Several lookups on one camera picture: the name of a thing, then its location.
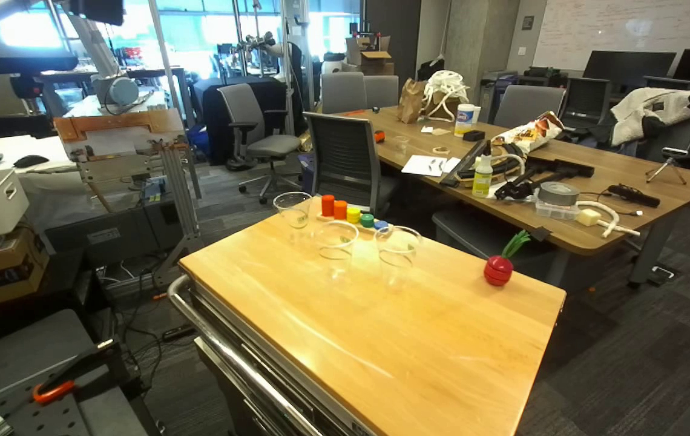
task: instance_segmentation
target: cup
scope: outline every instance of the cup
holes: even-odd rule
[[[375,234],[380,275],[388,286],[398,286],[409,270],[422,248],[422,234],[415,227],[390,224]]]
[[[296,237],[309,221],[313,195],[305,191],[285,191],[273,195],[273,208],[296,230]]]
[[[348,270],[355,237],[358,227],[346,221],[318,221],[309,227],[309,244],[332,281]]]

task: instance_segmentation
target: small red object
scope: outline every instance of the small red object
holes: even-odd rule
[[[73,379],[66,379],[66,382],[60,382],[60,385],[56,385],[50,390],[43,390],[43,391],[41,391],[41,388],[35,388],[32,400],[35,400],[35,405],[43,407],[43,405],[50,405],[50,402],[71,395],[73,390],[75,390]]]
[[[337,195],[332,195],[332,193],[325,193],[323,195],[323,214],[335,214],[335,202],[337,202]]]
[[[346,201],[335,201],[335,217],[346,221]]]
[[[509,256],[490,256],[485,265],[485,279],[492,286],[505,286],[513,273],[513,260]]]

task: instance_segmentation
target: wall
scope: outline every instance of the wall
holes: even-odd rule
[[[513,30],[509,68],[522,69],[535,41],[532,65],[584,69],[590,50],[690,47],[690,0],[547,0],[537,33]]]
[[[422,0],[420,17],[420,44],[417,44],[417,68],[426,61],[434,61],[440,53],[440,44],[445,38],[450,0]]]
[[[527,69],[532,65],[544,5],[547,0],[520,0],[505,65],[509,69]]]
[[[422,0],[365,0],[364,28],[390,33],[394,73],[415,76]]]
[[[516,12],[513,0],[453,0],[445,68],[466,76],[472,96],[482,76],[505,68]]]

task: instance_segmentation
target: wooden tabletop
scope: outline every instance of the wooden tabletop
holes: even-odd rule
[[[380,114],[374,110],[351,110],[348,115],[367,118],[375,130],[384,130],[384,142],[377,144],[377,155],[390,166],[401,166],[412,155],[435,155],[434,148],[445,144],[447,155],[466,155],[470,149],[470,142],[453,135],[453,122],[434,122],[440,127],[447,127],[445,135],[423,135],[423,122],[401,122],[398,121],[398,108],[384,107]],[[486,132],[486,137],[501,132],[503,127],[476,122],[479,130]],[[573,187],[581,193],[581,201],[595,201],[601,191],[605,191],[611,184],[629,184],[639,191],[662,198],[658,208],[647,208],[637,202],[627,202],[620,198],[602,195],[599,201],[612,205],[614,210],[642,210],[645,214],[623,214],[620,224],[627,227],[647,227],[656,223],[658,217],[683,208],[690,202],[690,170],[680,166],[680,173],[688,184],[680,184],[680,173],[675,170],[665,170],[658,173],[651,184],[647,184],[647,171],[656,170],[658,162],[571,144],[562,141],[551,141],[550,144],[535,149],[537,158],[562,158],[570,162],[590,164],[595,171],[590,179],[577,177],[564,179],[564,184]],[[555,217],[544,217],[535,212],[535,205],[530,202],[510,202],[510,201],[496,201],[496,198],[482,198],[472,195],[470,188],[445,188],[447,193],[462,198],[466,202],[472,202],[475,208],[482,208],[501,221],[509,221],[526,230],[544,227],[550,230],[550,242],[555,242],[562,248],[570,248],[573,253],[594,253],[623,237],[623,231],[612,231],[611,237],[602,237],[601,227],[584,227],[579,223],[564,223]]]
[[[383,434],[513,434],[564,303],[520,273],[492,287],[482,258],[434,240],[388,286],[364,231],[329,279],[279,214],[182,265]]]

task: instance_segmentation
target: red apple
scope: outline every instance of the red apple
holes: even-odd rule
[[[485,265],[485,279],[492,286],[503,286],[510,281],[513,260],[509,256],[490,256]]]

